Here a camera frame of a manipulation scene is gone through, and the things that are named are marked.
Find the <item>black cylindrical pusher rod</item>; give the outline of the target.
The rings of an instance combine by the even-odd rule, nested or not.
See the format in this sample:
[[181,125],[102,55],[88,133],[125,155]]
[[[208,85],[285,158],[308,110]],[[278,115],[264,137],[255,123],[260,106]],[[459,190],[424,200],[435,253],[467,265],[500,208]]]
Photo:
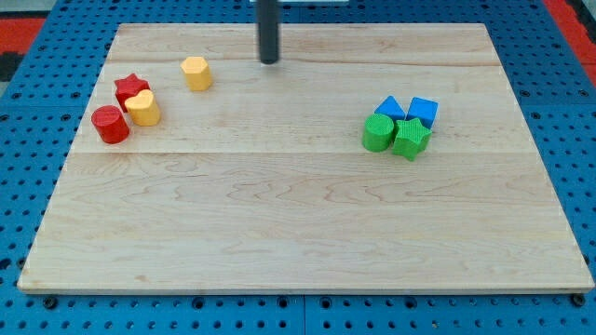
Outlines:
[[256,23],[260,62],[274,64],[280,53],[277,0],[256,1]]

